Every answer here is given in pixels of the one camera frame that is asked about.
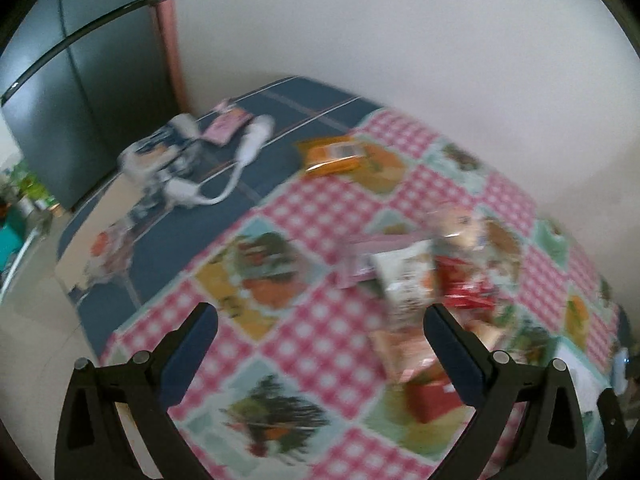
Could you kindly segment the red brown packet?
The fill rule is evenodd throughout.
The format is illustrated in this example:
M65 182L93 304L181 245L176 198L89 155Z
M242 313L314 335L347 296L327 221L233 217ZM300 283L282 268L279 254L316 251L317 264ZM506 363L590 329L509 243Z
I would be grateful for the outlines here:
M407 410L420 424L434 422L464 406L459 393L439 363L409 380L404 391Z

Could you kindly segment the silver walnut snack packet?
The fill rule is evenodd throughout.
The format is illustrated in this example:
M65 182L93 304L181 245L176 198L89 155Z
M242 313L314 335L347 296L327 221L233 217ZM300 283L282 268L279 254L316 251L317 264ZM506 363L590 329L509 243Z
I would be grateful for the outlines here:
M429 240L372 257L376 277L388 303L392 330L408 330L422 323L424 311L438 297L436 266Z

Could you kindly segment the red snack packet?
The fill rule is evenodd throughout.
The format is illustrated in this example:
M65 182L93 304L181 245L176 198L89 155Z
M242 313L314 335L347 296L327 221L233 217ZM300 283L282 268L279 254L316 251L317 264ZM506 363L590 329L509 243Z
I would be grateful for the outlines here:
M436 256L440 302L448 309L492 310L497 287L484 268L471 260Z

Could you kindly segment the cartoon face snack bag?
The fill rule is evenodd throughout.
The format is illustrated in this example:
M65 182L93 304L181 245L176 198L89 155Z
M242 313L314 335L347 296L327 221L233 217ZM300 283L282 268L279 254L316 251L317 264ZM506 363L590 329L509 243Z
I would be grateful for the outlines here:
M487 246L488 229L481 212L442 204L429 211L424 221L437 255L473 258Z

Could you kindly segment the pink checkered food tablecloth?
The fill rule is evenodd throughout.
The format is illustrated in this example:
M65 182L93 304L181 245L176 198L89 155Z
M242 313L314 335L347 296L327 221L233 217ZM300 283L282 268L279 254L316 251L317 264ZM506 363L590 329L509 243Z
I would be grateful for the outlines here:
M390 384L369 334L388 330L375 284L336 284L338 243L405 233L442 204L481 212L480 263L495 310L472 325L537 364L563 336L608 378L620 310L584 250L515 184L392 110L352 130L367 158L351 174L294 174L195 256L160 298L122 324L102 354L116 364L156 347L209 300L218 334L170 410L217 479L425 479L469 421L466 406L420 424Z

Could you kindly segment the blue white crumpled wrapper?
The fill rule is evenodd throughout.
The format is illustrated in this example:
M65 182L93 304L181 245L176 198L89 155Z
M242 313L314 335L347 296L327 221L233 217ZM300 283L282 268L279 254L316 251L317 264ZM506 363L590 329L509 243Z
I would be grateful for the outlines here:
M192 174L201 153L201 130L191 114L179 114L118 156L120 172L147 196L173 177Z

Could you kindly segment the pink small snack packet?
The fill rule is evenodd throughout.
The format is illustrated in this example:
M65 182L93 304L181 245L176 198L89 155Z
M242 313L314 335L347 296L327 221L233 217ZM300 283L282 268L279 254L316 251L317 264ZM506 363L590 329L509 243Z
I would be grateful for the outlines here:
M227 145L235 133L244 128L253 115L234 101L224 100L214 108L216 117L202 133L205 142L222 148Z

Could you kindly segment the orange snack packet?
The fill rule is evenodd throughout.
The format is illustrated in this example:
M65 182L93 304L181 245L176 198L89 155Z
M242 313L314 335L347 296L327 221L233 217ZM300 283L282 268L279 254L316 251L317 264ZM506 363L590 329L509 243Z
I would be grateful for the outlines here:
M296 143L307 177L346 174L358 169L366 159L363 144L351 136L326 136Z

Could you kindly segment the dark grey cabinet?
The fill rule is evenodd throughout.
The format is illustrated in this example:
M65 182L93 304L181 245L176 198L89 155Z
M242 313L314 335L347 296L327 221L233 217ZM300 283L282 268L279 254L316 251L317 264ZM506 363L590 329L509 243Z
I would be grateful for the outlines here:
M1 114L65 209L178 114L160 0L37 0L1 53Z

